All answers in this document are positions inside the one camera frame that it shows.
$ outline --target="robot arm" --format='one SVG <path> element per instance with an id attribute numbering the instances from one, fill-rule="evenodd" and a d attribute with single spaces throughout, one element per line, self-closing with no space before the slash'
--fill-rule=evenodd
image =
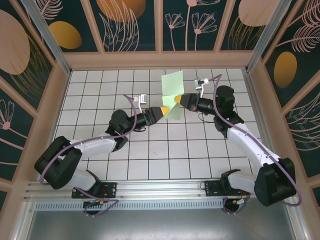
<path id="1" fill-rule="evenodd" d="M 201 93 L 184 94 L 175 98 L 176 102 L 181 104 L 189 111 L 203 113 L 214 116 L 214 125 L 216 129 L 223 134 L 225 138 L 230 139 L 239 149 L 241 149 L 249 158 L 251 165 L 258 172 L 257 175 L 241 172 L 240 169 L 232 169 L 221 174 L 220 183 L 225 195 L 234 189 L 240 189 L 248 193 L 255 194 L 257 199 L 264 205 L 269 206 L 273 203 L 294 196 L 296 190 L 289 179 L 270 159 L 272 156 L 288 172 L 295 181 L 295 166 L 289 158 L 281 159 L 278 155 L 270 151 L 266 146 L 267 154 L 251 139 L 251 134 L 244 121 L 234 111 L 235 97 L 234 90 L 229 86 L 219 86 L 216 92 L 216 105 L 223 118 L 233 125 L 243 129 L 246 133 L 239 131 L 222 121 L 214 110 L 213 100 L 202 98 L 203 85 L 208 83 L 205 80 L 195 80 L 197 89 Z"/>
<path id="2" fill-rule="evenodd" d="M 145 102 L 145 98 L 142 98 L 143 96 L 145 96 L 145 94 L 142 94 L 138 99 L 141 113 L 136 116 L 135 131 L 157 123 L 168 112 L 166 107 L 150 107 L 142 110 L 140 103 Z M 130 129 L 132 129 L 134 122 L 134 116 L 129 117 L 123 110 L 115 111 L 109 121 L 108 129 L 100 135 L 101 139 L 90 140 L 66 150 L 48 168 L 44 175 L 45 180 L 53 189 L 60 189 L 65 185 L 69 185 L 75 188 L 81 188 L 95 196 L 97 192 L 101 190 L 101 181 L 89 170 L 83 171 L 77 169 L 79 162 L 95 155 L 120 150 L 127 143 L 128 138 L 125 136 L 118 138 L 105 137 L 120 136 L 128 133 Z M 42 174 L 57 153 L 67 146 L 81 141 L 82 140 L 75 139 L 68 140 L 64 136 L 57 137 L 37 160 L 34 165 L 35 170 Z"/>

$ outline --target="white tile floor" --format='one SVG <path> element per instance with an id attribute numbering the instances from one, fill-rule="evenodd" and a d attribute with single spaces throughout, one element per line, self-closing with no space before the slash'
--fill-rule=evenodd
<path id="1" fill-rule="evenodd" d="M 132 115 L 131 105 L 122 96 L 148 94 L 147 107 L 162 106 L 161 75 L 179 69 L 73 71 L 55 136 L 87 139 L 108 128 L 112 113 L 123 109 Z M 222 74 L 221 85 L 234 88 L 235 110 L 248 128 L 260 138 L 245 81 L 240 69 L 184 69 L 185 93 L 196 93 L 193 80 Z M 207 89 L 205 98 L 212 99 Z M 252 173 L 249 160 L 213 123 L 183 110 L 181 120 L 161 119 L 133 132 L 119 151 L 104 153 L 79 163 L 101 180 L 162 180 L 219 178 L 221 173 L 240 168 Z M 212 121 L 212 116 L 202 116 Z"/>

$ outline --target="green paper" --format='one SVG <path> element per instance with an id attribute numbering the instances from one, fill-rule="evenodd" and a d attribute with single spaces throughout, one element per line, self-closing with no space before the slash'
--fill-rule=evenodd
<path id="1" fill-rule="evenodd" d="M 163 106 L 169 109 L 169 112 L 164 116 L 166 119 L 179 120 L 181 116 L 181 109 L 175 101 L 175 95 L 162 96 Z"/>
<path id="2" fill-rule="evenodd" d="M 185 93 L 182 71 L 161 76 L 161 83 L 163 96 L 178 96 Z"/>
<path id="3" fill-rule="evenodd" d="M 163 106 L 169 109 L 165 115 L 166 119 L 179 120 L 181 109 L 175 101 L 175 97 L 185 93 L 183 72 L 177 71 L 161 76 L 162 102 Z"/>

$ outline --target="white arm segment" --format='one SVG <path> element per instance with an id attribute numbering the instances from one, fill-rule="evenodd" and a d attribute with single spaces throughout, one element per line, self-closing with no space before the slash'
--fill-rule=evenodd
<path id="1" fill-rule="evenodd" d="M 238 123 L 236 124 L 236 126 L 245 130 L 247 133 L 253 135 L 245 124 Z M 260 149 L 260 147 L 250 137 L 247 136 L 247 134 L 242 133 L 234 127 L 229 128 L 227 132 L 227 137 L 228 139 L 230 139 L 231 142 L 233 142 L 239 149 L 241 149 L 245 153 L 245 155 L 249 158 L 251 165 L 254 166 L 254 169 L 257 173 L 259 172 L 259 169 L 264 166 L 264 164 L 271 165 L 274 163 L 269 158 L 269 155 L 273 156 L 274 159 L 276 159 L 277 161 L 280 158 L 278 155 L 274 154 L 266 146 L 263 145 L 264 148 L 267 149 L 269 154 L 266 155 Z M 254 187 L 256 178 L 256 175 L 244 173 L 242 171 L 236 171 L 228 176 L 230 186 L 233 189 L 241 189 L 252 194 L 255 193 Z"/>
<path id="2" fill-rule="evenodd" d="M 107 133 L 100 135 L 101 137 L 109 136 Z M 81 140 L 71 140 L 70 143 L 78 143 Z M 80 161 L 90 158 L 95 155 L 111 153 L 116 146 L 116 141 L 114 139 L 101 138 L 98 140 L 89 141 L 80 145 L 75 146 L 82 152 Z M 76 169 L 71 180 L 67 185 L 81 188 L 82 190 L 89 190 L 95 184 L 96 179 L 87 171 Z"/>

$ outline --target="yellow object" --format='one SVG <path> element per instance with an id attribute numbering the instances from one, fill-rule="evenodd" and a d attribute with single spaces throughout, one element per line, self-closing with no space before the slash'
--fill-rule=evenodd
<path id="1" fill-rule="evenodd" d="M 55 21 L 49 26 L 60 47 L 76 49 L 81 46 L 82 39 L 78 30 L 65 21 Z"/>
<path id="2" fill-rule="evenodd" d="M 182 95 L 179 95 L 179 96 L 176 96 L 176 97 L 174 98 L 174 100 L 175 100 L 176 103 L 178 103 L 178 104 L 180 103 L 180 101 L 181 101 L 181 96 L 182 96 Z"/>
<path id="3" fill-rule="evenodd" d="M 289 86 L 296 75 L 297 65 L 297 59 L 291 52 L 279 55 L 274 65 L 274 81 L 279 88 Z"/>
<path id="4" fill-rule="evenodd" d="M 161 111 L 162 111 L 162 114 L 163 116 L 166 115 L 168 112 L 169 112 L 169 108 L 165 107 L 165 106 L 162 106 L 161 107 Z"/>
<path id="5" fill-rule="evenodd" d="M 241 0 L 239 19 L 250 27 L 260 27 L 268 23 L 279 0 Z"/>
<path id="6" fill-rule="evenodd" d="M 12 75 L 21 74 L 29 59 L 30 44 L 24 27 L 0 9 L 0 69 Z"/>
<path id="7" fill-rule="evenodd" d="M 104 15 L 113 21 L 121 23 L 129 21 L 129 18 L 125 17 L 125 15 L 130 14 L 130 10 L 132 10 L 137 19 L 146 9 L 146 0 L 96 0 L 96 3 Z"/>

